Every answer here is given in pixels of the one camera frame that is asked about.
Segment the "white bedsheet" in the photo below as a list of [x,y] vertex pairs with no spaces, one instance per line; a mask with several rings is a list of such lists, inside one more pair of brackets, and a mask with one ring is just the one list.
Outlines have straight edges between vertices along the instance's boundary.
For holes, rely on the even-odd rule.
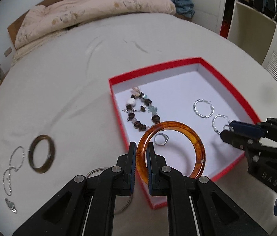
[[[72,29],[26,55],[0,87],[0,231],[12,233],[75,175],[115,164],[124,153],[108,78],[143,66],[202,56],[245,96],[261,120],[277,118],[277,83],[249,55],[201,26],[166,14],[130,14]],[[2,175],[12,151],[50,135],[55,160],[35,173],[28,157],[12,171],[12,196]],[[41,142],[34,161],[43,163]],[[18,165],[21,152],[12,164]],[[242,161],[217,184],[267,232],[277,224],[275,193],[247,174]],[[4,198],[14,201],[13,214]],[[114,235],[168,235],[166,208],[150,210],[139,184],[133,203],[114,218]]]

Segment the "jewelry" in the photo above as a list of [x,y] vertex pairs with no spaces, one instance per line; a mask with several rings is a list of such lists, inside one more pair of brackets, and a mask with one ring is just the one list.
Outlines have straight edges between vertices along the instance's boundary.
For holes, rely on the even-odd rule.
[[[217,129],[216,126],[215,126],[215,120],[216,120],[216,118],[218,118],[218,117],[222,117],[222,118],[227,119],[228,116],[225,116],[225,115],[223,115],[223,114],[218,114],[218,115],[214,116],[214,118],[213,118],[213,120],[212,120],[212,126],[213,126],[214,131],[215,131],[218,135],[220,135],[220,131],[218,131],[218,129]],[[229,123],[230,123],[230,122],[231,122],[231,120],[229,120],[229,121],[228,121],[228,124],[226,124],[226,125],[223,127],[223,130],[225,129],[226,126],[228,126],[229,129],[233,131],[233,128],[232,128],[231,126],[229,126]]]
[[7,204],[7,207],[13,211],[13,213],[17,214],[17,210],[15,208],[15,204],[12,201],[9,201],[7,198],[5,198],[5,202]]
[[234,131],[233,127],[231,127],[229,124],[226,124],[225,126],[222,127],[222,130],[224,131],[226,129],[226,127],[229,128],[230,131]]
[[[164,143],[157,143],[157,141],[156,141],[156,136],[158,136],[158,135],[161,135],[161,136],[164,137],[164,139],[165,139],[165,142],[164,142]],[[165,144],[168,142],[168,140],[169,140],[169,137],[168,137],[166,134],[164,134],[164,133],[157,133],[157,134],[154,136],[154,143],[155,143],[156,145],[159,145],[159,146],[165,145]]]
[[[34,165],[34,162],[32,160],[33,158],[33,155],[34,155],[34,151],[35,151],[35,148],[37,146],[37,144],[43,140],[43,139],[46,139],[48,140],[49,142],[49,153],[48,153],[48,158],[46,160],[46,162],[40,167],[40,168],[36,168],[35,165]],[[37,172],[37,173],[45,173],[47,172],[52,163],[53,163],[53,160],[54,160],[54,156],[55,156],[55,146],[54,146],[54,142],[53,140],[51,139],[51,137],[49,137],[48,135],[39,135],[37,136],[33,142],[31,143],[30,147],[29,147],[29,151],[28,151],[28,160],[29,160],[29,165],[32,167],[32,169]]]
[[[104,171],[106,169],[108,169],[108,168],[106,167],[106,168],[97,168],[97,169],[94,169],[94,170],[90,171],[85,177],[89,178],[92,174],[100,172],[100,171]],[[121,208],[120,210],[115,211],[114,214],[115,215],[121,214],[124,210],[126,210],[128,208],[128,206],[131,204],[132,200],[133,200],[133,195],[131,195],[129,197],[129,199],[128,199],[127,203],[124,205],[124,207]]]
[[142,136],[136,151],[136,168],[141,178],[148,184],[148,170],[145,162],[145,154],[149,141],[162,130],[174,130],[184,134],[192,143],[195,149],[195,167],[190,175],[191,178],[198,178],[202,175],[205,167],[205,148],[196,134],[189,126],[177,121],[163,121],[154,125],[150,131],[146,131]]
[[[22,160],[21,160],[21,164],[18,168],[16,168],[15,166],[11,166],[11,162],[12,162],[12,158],[13,158],[13,155],[15,154],[15,152],[19,149],[19,148],[22,148],[23,149],[23,157],[22,157]],[[12,155],[9,159],[9,164],[8,164],[8,169],[6,169],[3,173],[3,187],[4,187],[4,191],[5,193],[8,195],[8,196],[11,196],[12,195],[12,184],[11,184],[11,170],[13,169],[15,172],[18,171],[23,163],[24,163],[24,159],[25,159],[25,150],[22,146],[19,146],[17,147],[13,152],[12,152]],[[9,194],[7,193],[6,191],[6,188],[5,188],[5,174],[6,172],[8,171],[8,177],[7,177],[7,182],[8,182],[8,188],[9,188]]]
[[[22,148],[23,149],[23,156],[22,156],[22,160],[21,160],[21,163],[20,163],[20,166],[18,168],[16,168],[15,166],[11,166],[11,163],[12,163],[12,158],[13,158],[13,155],[15,154],[15,152],[19,149],[19,148]],[[23,163],[24,163],[24,160],[25,160],[25,150],[22,146],[19,146],[17,147],[13,152],[12,152],[12,155],[9,159],[9,164],[8,164],[8,169],[6,169],[3,173],[3,187],[4,187],[4,191],[5,193],[8,195],[8,196],[11,196],[12,195],[12,184],[11,184],[11,170],[13,169],[15,172],[18,171]],[[6,191],[6,188],[5,188],[5,174],[6,172],[8,171],[8,177],[7,177],[7,182],[8,182],[8,188],[9,188],[9,193],[7,193]],[[7,204],[7,207],[13,211],[13,213],[17,213],[17,210],[15,208],[15,204],[12,202],[12,201],[9,201],[7,198],[5,198],[5,202]]]
[[196,100],[195,103],[193,104],[193,110],[201,118],[206,118],[207,119],[207,118],[211,117],[213,115],[213,113],[215,112],[213,104],[210,104],[210,109],[212,110],[211,113],[209,115],[202,115],[196,109],[196,104],[198,102],[204,102],[206,104],[210,104],[210,101],[208,101],[206,99],[198,99],[198,100]]
[[140,110],[135,110],[133,107],[136,105],[136,99],[140,99],[147,106],[148,112],[152,113],[152,121],[156,125],[160,123],[160,117],[157,115],[158,108],[152,106],[152,101],[145,95],[138,87],[132,88],[132,95],[130,99],[126,101],[126,110],[122,109],[122,111],[128,113],[128,121],[131,121],[135,128],[139,131],[148,131],[150,127],[147,127],[145,124],[142,124],[139,120],[135,118],[134,112],[145,112],[146,109],[144,106],[141,106]]

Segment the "amber bangle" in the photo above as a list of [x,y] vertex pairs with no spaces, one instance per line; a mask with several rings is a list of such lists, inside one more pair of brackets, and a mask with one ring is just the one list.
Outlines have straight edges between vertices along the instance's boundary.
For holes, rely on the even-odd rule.
[[145,163],[145,153],[149,141],[152,137],[162,130],[174,130],[184,134],[192,143],[195,149],[196,161],[195,167],[190,175],[191,178],[198,178],[202,175],[205,166],[205,149],[204,145],[189,126],[177,121],[164,121],[152,126],[146,131],[141,138],[136,151],[136,168],[141,178],[148,184],[148,171]]
[[[48,158],[47,158],[46,162],[40,168],[36,168],[32,158],[33,158],[34,151],[35,151],[35,148],[36,148],[37,144],[43,139],[46,139],[49,143]],[[54,142],[51,139],[51,137],[49,137],[48,135],[39,135],[33,140],[33,142],[30,145],[30,148],[29,148],[29,151],[28,151],[29,165],[37,173],[40,173],[40,174],[45,173],[50,169],[50,167],[53,163],[53,160],[54,160],[54,156],[55,156],[55,146],[54,146]]]

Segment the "screw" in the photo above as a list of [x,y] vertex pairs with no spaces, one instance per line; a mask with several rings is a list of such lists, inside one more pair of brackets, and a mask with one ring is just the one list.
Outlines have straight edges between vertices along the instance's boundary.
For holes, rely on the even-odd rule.
[[259,160],[259,156],[254,155],[253,158],[252,158],[252,161],[257,162],[258,160]]
[[74,181],[76,183],[83,182],[84,181],[84,177],[82,175],[78,175],[78,176],[74,177]]
[[202,184],[206,184],[208,183],[208,177],[207,176],[200,176],[199,177],[199,181],[202,183]]
[[113,166],[111,170],[115,173],[118,173],[118,172],[121,171],[121,167],[120,166]]
[[169,167],[169,166],[163,166],[163,167],[161,168],[161,170],[162,170],[163,172],[168,173],[168,172],[171,171],[171,167]]

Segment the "silver necklace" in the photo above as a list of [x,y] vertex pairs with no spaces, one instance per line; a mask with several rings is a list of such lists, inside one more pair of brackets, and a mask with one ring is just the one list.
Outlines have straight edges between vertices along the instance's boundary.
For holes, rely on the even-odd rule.
[[[13,155],[15,154],[15,152],[16,152],[19,148],[22,148],[22,150],[23,150],[23,157],[22,157],[20,166],[19,166],[18,168],[16,168],[15,166],[12,166],[11,163],[12,163]],[[12,153],[10,159],[9,159],[8,169],[6,169],[6,170],[4,171],[4,173],[3,173],[3,187],[4,187],[5,193],[6,193],[8,196],[11,196],[11,195],[12,195],[11,170],[14,170],[15,172],[18,171],[18,170],[22,167],[22,165],[23,165],[23,163],[24,163],[24,160],[25,160],[25,149],[24,149],[22,146],[19,146],[19,147],[17,147],[17,148],[13,151],[13,153]],[[7,182],[8,182],[9,193],[7,192],[6,187],[5,187],[5,174],[6,174],[7,172],[8,172],[8,176],[7,176],[6,179],[7,179]],[[15,208],[15,204],[14,204],[13,202],[9,201],[7,198],[5,198],[5,202],[6,202],[6,204],[7,204],[7,207],[8,207],[10,210],[12,210],[13,213],[16,214],[16,213],[17,213],[17,210],[16,210],[16,208]]]

